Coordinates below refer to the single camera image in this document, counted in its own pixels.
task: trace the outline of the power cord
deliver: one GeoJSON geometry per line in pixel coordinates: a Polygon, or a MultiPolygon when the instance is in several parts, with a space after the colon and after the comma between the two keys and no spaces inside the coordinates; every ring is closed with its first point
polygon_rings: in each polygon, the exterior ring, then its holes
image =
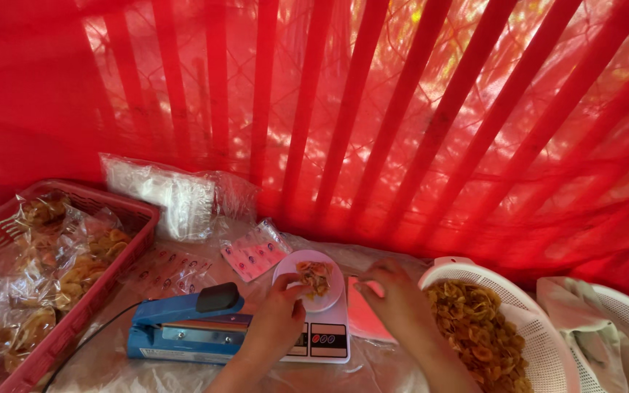
{"type": "Polygon", "coordinates": [[[120,317],[121,315],[125,314],[126,312],[128,312],[129,310],[131,310],[132,308],[139,306],[140,303],[142,303],[142,301],[139,301],[135,304],[133,304],[132,306],[126,308],[125,310],[121,311],[120,313],[118,313],[118,315],[116,315],[115,317],[111,318],[110,321],[106,322],[105,324],[103,324],[103,326],[99,327],[98,330],[96,330],[94,332],[94,334],[92,334],[91,336],[89,336],[89,338],[87,338],[86,340],[84,340],[82,342],[82,344],[79,344],[79,346],[74,350],[73,353],[70,353],[65,360],[62,362],[62,364],[59,365],[59,367],[57,367],[57,370],[55,370],[54,373],[52,373],[52,376],[50,377],[50,380],[48,380],[48,383],[46,383],[46,386],[43,388],[42,393],[47,393],[48,388],[50,388],[50,385],[52,385],[52,382],[55,381],[55,377],[57,377],[57,374],[59,374],[60,371],[62,371],[62,369],[64,368],[64,366],[67,364],[67,362],[69,362],[72,357],[79,352],[80,349],[82,349],[82,347],[84,345],[86,345],[86,343],[88,343],[89,341],[92,340],[92,338],[96,337],[97,334],[100,333],[100,331],[104,330],[107,326],[109,326],[113,321],[115,321],[116,319],[118,319],[118,317],[120,317]]]}

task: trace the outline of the white plate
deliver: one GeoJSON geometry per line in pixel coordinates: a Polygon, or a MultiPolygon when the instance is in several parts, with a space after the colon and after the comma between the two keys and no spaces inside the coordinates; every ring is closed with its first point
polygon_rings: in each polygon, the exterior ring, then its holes
{"type": "MultiPolygon", "coordinates": [[[[314,250],[300,250],[284,257],[283,260],[278,263],[278,267],[276,267],[275,272],[273,272],[273,281],[275,282],[276,277],[281,274],[297,273],[298,271],[296,265],[298,262],[303,261],[327,262],[333,265],[331,280],[329,280],[329,291],[321,297],[315,295],[312,300],[308,297],[303,297],[302,299],[302,305],[308,313],[319,313],[320,311],[324,311],[332,307],[336,301],[339,300],[341,291],[344,290],[344,275],[341,273],[341,270],[336,262],[327,255],[314,250]]],[[[298,285],[298,283],[293,282],[288,285],[288,287],[292,287],[294,285],[298,285]]]]}

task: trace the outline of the banana chip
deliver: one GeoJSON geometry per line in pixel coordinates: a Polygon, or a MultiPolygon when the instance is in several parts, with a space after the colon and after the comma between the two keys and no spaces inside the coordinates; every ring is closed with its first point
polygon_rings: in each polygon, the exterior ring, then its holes
{"type": "Polygon", "coordinates": [[[533,393],[521,357],[526,340],[499,312],[493,290],[448,280],[425,291],[438,329],[483,392],[533,393]]]}

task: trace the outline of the white cloth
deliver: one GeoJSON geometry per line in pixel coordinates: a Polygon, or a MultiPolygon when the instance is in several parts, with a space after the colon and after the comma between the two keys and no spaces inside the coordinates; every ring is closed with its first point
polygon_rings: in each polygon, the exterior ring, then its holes
{"type": "Polygon", "coordinates": [[[589,283],[540,278],[537,302],[572,350],[589,362],[602,389],[629,393],[629,326],[610,316],[589,283]]]}

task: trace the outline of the white kitchen scale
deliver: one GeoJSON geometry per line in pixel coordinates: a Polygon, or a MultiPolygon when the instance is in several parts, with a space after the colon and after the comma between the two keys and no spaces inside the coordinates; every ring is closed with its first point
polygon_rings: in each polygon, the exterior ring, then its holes
{"type": "Polygon", "coordinates": [[[273,272],[273,281],[284,273],[296,272],[298,262],[327,262],[333,265],[329,291],[302,304],[308,311],[302,334],[281,362],[346,363],[351,359],[349,318],[344,275],[330,257],[313,250],[301,250],[284,257],[273,272]]]}

